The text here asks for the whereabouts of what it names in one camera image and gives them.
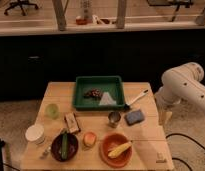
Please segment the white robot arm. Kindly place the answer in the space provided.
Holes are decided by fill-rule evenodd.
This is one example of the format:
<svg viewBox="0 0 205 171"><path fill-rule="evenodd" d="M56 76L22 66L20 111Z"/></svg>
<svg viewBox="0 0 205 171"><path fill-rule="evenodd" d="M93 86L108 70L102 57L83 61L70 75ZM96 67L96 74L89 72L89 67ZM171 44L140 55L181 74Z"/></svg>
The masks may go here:
<svg viewBox="0 0 205 171"><path fill-rule="evenodd" d="M162 86L154 94L159 112L159 124L165 125L172 116L170 109L182 99L196 105L205 113L205 86L202 66L189 62L166 70L161 77Z"/></svg>

